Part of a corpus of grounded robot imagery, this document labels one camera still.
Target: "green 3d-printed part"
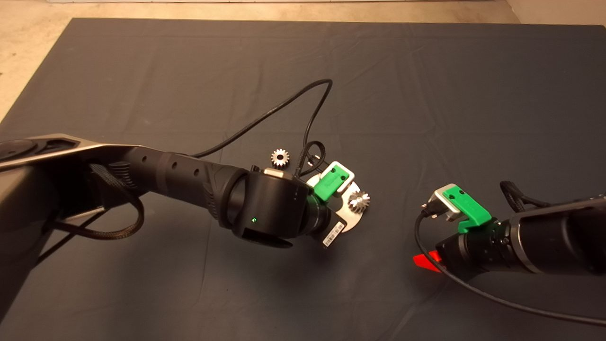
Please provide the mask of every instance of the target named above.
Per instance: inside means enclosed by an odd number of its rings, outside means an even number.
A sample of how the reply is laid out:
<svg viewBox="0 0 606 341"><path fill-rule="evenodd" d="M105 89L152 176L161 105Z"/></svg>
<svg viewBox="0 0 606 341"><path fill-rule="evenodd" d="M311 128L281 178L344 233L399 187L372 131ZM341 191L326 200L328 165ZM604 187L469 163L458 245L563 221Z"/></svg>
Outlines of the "green 3d-printed part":
<svg viewBox="0 0 606 341"><path fill-rule="evenodd" d="M335 166L313 186L313 191L322 201L328 201L328 198L339 189L348 177L349 173L341 167Z"/></svg>
<svg viewBox="0 0 606 341"><path fill-rule="evenodd" d="M444 191L444 197L467 216L466 220L459 223L459 233L467 233L469 229L476 228L492 219L490 213L459 186Z"/></svg>

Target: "red plastic piece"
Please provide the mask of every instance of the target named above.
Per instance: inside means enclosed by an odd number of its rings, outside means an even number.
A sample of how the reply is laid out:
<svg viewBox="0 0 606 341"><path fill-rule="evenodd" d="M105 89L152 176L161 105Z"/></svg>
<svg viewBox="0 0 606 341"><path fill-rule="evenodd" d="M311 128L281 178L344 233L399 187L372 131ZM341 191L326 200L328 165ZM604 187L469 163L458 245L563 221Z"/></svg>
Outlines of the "red plastic piece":
<svg viewBox="0 0 606 341"><path fill-rule="evenodd" d="M429 255L437 262L442 261L442 258L440 257L440 255L438 254L437 251L430 251ZM431 264L431 262L429 262L429 259L427 259L427 257L425 257L424 254L419 254L419 255L414 256L413 261L415 262L416 266L418 266L420 268L424 268L424 269L435 271L435 272L441 272L435 266L433 266L433 264Z"/></svg>

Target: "white sticker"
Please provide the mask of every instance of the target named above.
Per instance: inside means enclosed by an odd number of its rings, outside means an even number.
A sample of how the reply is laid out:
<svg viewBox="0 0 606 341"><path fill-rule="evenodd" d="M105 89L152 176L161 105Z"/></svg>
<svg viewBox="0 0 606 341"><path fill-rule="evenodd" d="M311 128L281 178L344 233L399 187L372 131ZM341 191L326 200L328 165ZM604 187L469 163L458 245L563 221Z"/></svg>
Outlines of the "white sticker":
<svg viewBox="0 0 606 341"><path fill-rule="evenodd" d="M341 233L341 231L343 231L344 227L345 227L345 224L343 224L339 221L333 227L333 229L330 231L330 233L326 236L326 238L324 238L324 241L322 241L322 244L324 244L324 246L328 247L330 245L330 243L332 243L333 240L335 240L335 238L339 235L339 233Z"/></svg>

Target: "silver gear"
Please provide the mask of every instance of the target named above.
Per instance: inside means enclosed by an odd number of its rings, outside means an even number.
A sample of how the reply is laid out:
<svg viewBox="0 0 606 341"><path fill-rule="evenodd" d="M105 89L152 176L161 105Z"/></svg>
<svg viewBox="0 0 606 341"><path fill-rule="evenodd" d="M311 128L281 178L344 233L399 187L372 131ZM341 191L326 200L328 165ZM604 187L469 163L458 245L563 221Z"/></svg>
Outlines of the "silver gear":
<svg viewBox="0 0 606 341"><path fill-rule="evenodd" d="M363 213L370 206L370 195L364 191L353 192L347 200L347 206L354 213Z"/></svg>
<svg viewBox="0 0 606 341"><path fill-rule="evenodd" d="M288 167L289 160L290 155L284 149L276 149L273 153L271 153L271 165L275 169L284 169Z"/></svg>

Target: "gray table mat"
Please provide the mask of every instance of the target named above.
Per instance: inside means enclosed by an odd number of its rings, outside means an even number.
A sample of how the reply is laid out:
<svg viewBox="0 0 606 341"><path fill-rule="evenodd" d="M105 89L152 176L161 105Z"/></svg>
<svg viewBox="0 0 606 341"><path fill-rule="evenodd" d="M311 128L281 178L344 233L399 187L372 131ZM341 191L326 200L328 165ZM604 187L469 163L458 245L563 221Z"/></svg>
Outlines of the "gray table mat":
<svg viewBox="0 0 606 341"><path fill-rule="evenodd" d="M203 209L143 197L121 241L76 238L32 271L1 340L603 340L604 330L497 306L414 266L412 223L455 182L501 219L498 182L567 201L604 191L600 26L74 19L6 119L45 133L178 152L212 146L307 83L335 86L311 137L372 196L328 250L234 238ZM322 90L208 159L298 154ZM100 225L128 224L119 208ZM455 224L427 223L428 245ZM606 316L596 277L486 274L507 299Z"/></svg>

